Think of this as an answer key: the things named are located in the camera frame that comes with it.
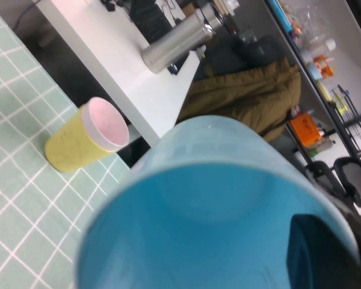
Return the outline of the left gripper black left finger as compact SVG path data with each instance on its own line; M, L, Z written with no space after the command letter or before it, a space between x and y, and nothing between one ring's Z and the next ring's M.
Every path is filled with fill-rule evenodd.
M291 288L359 288L359 268L333 231L318 217L291 219L286 256Z

